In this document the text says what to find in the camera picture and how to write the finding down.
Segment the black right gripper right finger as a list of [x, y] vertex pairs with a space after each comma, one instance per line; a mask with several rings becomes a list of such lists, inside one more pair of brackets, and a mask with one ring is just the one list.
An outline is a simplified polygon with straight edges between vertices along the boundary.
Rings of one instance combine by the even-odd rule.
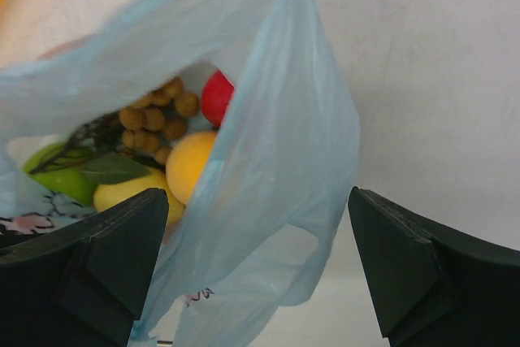
[[348, 209], [391, 346], [517, 346], [519, 252], [355, 187]]

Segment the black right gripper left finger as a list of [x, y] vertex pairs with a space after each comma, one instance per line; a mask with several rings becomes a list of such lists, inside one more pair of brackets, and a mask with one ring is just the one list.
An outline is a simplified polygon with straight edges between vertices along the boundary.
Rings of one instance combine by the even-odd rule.
[[141, 318], [167, 219], [149, 189], [1, 249], [3, 346], [125, 346]]

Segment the yellow lemon fruit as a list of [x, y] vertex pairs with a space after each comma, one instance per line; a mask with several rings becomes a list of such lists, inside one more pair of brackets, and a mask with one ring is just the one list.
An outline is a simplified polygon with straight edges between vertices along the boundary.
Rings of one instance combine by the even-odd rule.
[[185, 205], [178, 201], [167, 186], [167, 179], [160, 170], [150, 168], [150, 173], [136, 179], [118, 184], [100, 184], [93, 195], [93, 206], [97, 212], [103, 212], [128, 199], [142, 201], [147, 198], [149, 189], [163, 191], [167, 196], [168, 212], [166, 227], [178, 224], [184, 214]]

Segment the orange peach fruit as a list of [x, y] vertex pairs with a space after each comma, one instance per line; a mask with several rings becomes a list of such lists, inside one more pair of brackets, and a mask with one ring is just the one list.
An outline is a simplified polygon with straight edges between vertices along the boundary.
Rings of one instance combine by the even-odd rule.
[[218, 133], [195, 132], [180, 140], [166, 163], [167, 185], [173, 196], [187, 204], [210, 157]]

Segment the light blue printed plastic bag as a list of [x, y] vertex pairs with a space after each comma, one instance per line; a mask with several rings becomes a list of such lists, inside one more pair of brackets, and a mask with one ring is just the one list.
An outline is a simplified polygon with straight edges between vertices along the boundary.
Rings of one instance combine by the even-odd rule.
[[208, 62], [234, 97], [180, 225], [163, 239], [125, 346], [153, 346], [181, 297], [177, 346], [249, 345], [312, 296], [358, 166], [360, 127], [315, 0], [136, 0], [83, 45], [1, 72], [1, 216], [50, 210], [7, 149], [64, 136]]

